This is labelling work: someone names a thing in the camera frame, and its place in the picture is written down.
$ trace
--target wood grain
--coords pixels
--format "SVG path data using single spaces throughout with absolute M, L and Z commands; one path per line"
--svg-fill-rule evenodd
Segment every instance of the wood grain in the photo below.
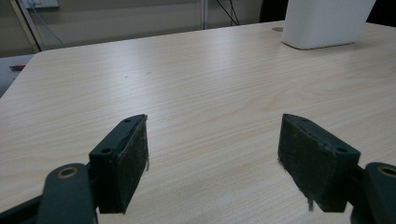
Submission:
M 38 53 L 0 99 L 0 210 L 35 197 L 122 119 L 148 115 L 150 169 L 100 223 L 348 223 L 308 212 L 277 163 L 283 113 L 396 165 L 396 30 L 297 50 L 270 22 Z

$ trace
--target dark green plastic part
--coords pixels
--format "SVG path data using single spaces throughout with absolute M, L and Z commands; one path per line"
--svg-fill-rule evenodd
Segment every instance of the dark green plastic part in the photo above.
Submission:
M 311 120 L 285 114 L 277 153 L 308 200 L 324 212 L 344 212 L 343 181 L 358 165 L 358 150 Z
M 102 214 L 125 213 L 149 158 L 146 115 L 120 122 L 90 153 L 93 195 Z

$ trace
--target wire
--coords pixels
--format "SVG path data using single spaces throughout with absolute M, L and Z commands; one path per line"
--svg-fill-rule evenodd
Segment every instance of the wire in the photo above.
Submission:
M 233 2 L 230 0 L 231 3 L 231 20 L 233 19 Z
M 55 33 L 52 32 L 52 30 L 48 27 L 48 25 L 44 22 L 44 20 L 41 18 L 41 16 L 37 13 L 35 10 L 35 1 L 34 0 L 28 0 L 29 6 L 32 8 L 32 10 L 35 12 L 35 15 L 38 17 L 38 19 L 43 23 L 44 27 L 61 43 L 62 47 L 65 48 L 64 42 L 62 41 L 59 36 L 57 36 Z
M 233 14 L 235 15 L 236 21 L 238 22 L 238 25 L 241 25 L 241 23 L 238 20 L 238 17 L 236 16 L 236 12 L 235 12 L 235 8 L 233 8 L 233 0 L 230 0 L 230 4 L 231 4 L 231 9 L 233 10 Z
M 227 10 L 223 7 L 223 5 L 221 4 L 221 2 L 219 2 L 219 0 L 216 0 L 216 1 L 218 1 L 218 3 L 219 3 L 219 5 L 221 6 L 221 8 L 225 11 L 225 13 L 227 13 L 227 15 L 228 15 L 228 17 L 231 19 L 231 21 L 233 21 L 233 23 L 235 23 L 236 25 L 239 25 L 239 23 L 237 23 L 237 22 L 230 16 L 230 14 L 228 14 Z

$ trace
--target floor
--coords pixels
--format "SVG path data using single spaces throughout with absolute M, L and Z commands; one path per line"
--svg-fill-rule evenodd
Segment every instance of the floor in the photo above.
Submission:
M 31 55 L 22 55 L 9 58 L 0 58 L 0 98 L 11 86 L 21 71 L 12 71 L 9 67 L 15 65 L 25 65 L 32 59 Z

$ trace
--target white container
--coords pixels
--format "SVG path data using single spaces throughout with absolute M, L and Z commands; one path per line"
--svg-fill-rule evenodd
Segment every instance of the white container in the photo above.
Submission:
M 297 49 L 358 40 L 375 0 L 289 0 L 282 41 Z

